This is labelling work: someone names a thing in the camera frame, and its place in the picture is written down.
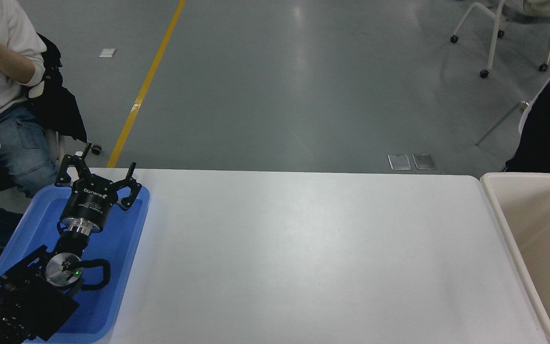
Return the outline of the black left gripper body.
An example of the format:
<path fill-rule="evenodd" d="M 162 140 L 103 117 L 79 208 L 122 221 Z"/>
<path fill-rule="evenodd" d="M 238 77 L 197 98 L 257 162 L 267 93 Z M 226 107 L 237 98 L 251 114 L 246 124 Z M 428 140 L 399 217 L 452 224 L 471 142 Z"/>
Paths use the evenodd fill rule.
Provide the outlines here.
<path fill-rule="evenodd" d="M 118 191 L 131 187 L 131 180 L 113 182 L 102 177 L 78 179 L 72 185 L 72 193 L 63 209 L 60 221 L 71 226 L 74 220 L 85 220 L 91 229 L 103 229 L 109 213 L 118 202 Z"/>

